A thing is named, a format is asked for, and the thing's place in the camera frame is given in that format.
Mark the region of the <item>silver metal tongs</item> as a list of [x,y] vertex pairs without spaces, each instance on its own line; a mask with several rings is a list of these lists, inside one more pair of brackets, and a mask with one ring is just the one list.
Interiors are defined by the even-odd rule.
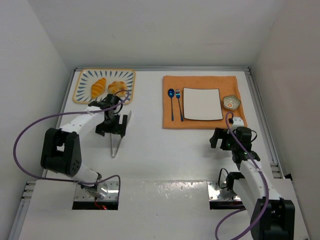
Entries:
[[[128,126],[131,116],[132,116],[132,111],[130,110],[128,114],[124,114],[123,117],[127,116],[126,120],[126,127]],[[122,143],[123,137],[117,134],[110,134],[110,146],[111,146],[111,157],[115,158],[118,154],[118,151],[120,149],[121,143]]]

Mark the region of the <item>orange striped croissant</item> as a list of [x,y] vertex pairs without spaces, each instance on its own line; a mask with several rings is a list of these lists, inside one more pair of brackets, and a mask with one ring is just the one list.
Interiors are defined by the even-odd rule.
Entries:
[[97,80],[91,86],[91,98],[96,99],[97,97],[101,96],[106,90],[106,78],[101,78]]

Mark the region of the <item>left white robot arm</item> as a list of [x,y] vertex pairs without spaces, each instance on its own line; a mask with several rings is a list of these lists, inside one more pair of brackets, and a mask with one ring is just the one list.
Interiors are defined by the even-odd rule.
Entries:
[[103,200],[109,190],[102,175],[82,161],[81,140],[91,131],[100,136],[126,135],[128,115],[120,116],[123,100],[109,93],[101,101],[92,101],[79,114],[60,128],[50,128],[44,136],[40,165],[68,176],[95,199]]

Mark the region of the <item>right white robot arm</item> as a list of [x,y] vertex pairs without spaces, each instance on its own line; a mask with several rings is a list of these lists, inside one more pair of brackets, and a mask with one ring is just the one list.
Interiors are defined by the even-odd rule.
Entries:
[[292,240],[295,228],[295,205],[284,199],[263,172],[258,154],[252,150],[255,131],[239,126],[235,129],[216,128],[210,138],[211,148],[222,140],[220,149],[230,151],[237,171],[229,172],[226,189],[238,195],[250,217],[249,226],[234,237],[247,233],[254,240]]

